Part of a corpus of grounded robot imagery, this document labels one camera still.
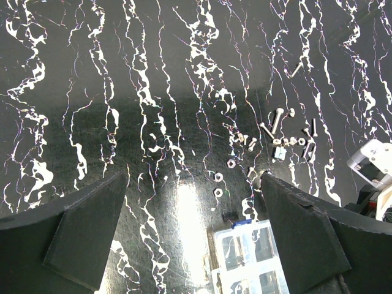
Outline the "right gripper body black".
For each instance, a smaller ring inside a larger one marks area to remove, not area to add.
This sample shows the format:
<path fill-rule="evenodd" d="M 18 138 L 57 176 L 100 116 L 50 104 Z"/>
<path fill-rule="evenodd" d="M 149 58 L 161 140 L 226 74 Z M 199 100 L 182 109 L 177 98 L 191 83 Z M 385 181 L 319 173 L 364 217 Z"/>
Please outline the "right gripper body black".
<path fill-rule="evenodd" d="M 347 161 L 347 165 L 379 192 L 375 218 L 386 221 L 391 214 L 391 143 L 371 139 Z"/>

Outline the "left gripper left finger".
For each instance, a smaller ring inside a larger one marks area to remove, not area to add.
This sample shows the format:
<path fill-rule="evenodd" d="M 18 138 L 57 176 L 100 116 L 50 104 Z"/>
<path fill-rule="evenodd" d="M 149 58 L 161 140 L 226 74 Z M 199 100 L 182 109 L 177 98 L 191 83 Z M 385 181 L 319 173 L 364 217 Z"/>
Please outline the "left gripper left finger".
<path fill-rule="evenodd" d="M 126 186 L 119 172 L 1 218 L 1 293 L 98 291 Z"/>

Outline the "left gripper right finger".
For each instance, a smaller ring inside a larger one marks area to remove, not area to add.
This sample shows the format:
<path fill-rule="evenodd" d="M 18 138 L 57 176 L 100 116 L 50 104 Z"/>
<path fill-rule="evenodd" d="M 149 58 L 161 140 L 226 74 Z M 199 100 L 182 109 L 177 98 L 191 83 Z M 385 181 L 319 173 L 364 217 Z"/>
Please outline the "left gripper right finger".
<path fill-rule="evenodd" d="M 290 293 L 391 293 L 391 224 L 261 177 Z"/>

